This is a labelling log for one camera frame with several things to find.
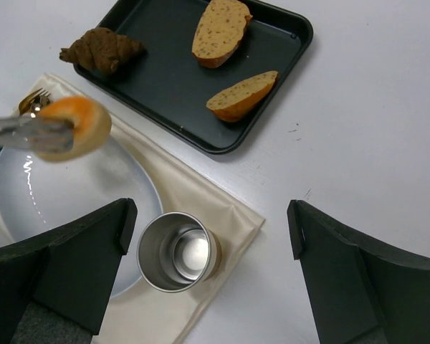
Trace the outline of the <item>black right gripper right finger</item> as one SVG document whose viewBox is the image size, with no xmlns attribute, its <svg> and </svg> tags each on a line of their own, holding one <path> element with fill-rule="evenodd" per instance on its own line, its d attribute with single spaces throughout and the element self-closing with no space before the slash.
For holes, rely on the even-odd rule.
<svg viewBox="0 0 430 344">
<path fill-rule="evenodd" d="M 321 343 L 430 343 L 430 258 L 302 200 L 287 218 Z"/>
</svg>

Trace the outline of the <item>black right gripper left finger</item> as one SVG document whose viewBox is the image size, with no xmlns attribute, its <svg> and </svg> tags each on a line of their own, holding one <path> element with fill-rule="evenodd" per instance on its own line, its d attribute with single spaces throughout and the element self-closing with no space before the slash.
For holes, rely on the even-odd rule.
<svg viewBox="0 0 430 344">
<path fill-rule="evenodd" d="M 118 199 L 0 247 L 0 343 L 90 343 L 137 214 L 134 200 Z"/>
</svg>

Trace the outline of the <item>metal tongs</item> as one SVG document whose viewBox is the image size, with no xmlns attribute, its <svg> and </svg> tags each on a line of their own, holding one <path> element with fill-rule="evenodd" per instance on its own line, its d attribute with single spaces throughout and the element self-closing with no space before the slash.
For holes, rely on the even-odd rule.
<svg viewBox="0 0 430 344">
<path fill-rule="evenodd" d="M 43 153 L 64 153 L 74 144 L 68 120 L 32 117 L 0 118 L 0 146 Z"/>
</svg>

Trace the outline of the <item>orange bagel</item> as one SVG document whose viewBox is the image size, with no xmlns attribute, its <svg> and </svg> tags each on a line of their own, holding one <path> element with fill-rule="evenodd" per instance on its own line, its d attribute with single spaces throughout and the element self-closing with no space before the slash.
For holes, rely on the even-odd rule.
<svg viewBox="0 0 430 344">
<path fill-rule="evenodd" d="M 44 161 L 62 162 L 79 158 L 101 147 L 108 139 L 112 120 L 107 109 L 95 100 L 83 96 L 69 96 L 43 107 L 41 118 L 68 120 L 73 124 L 73 147 L 64 153 L 37 155 Z"/>
</svg>

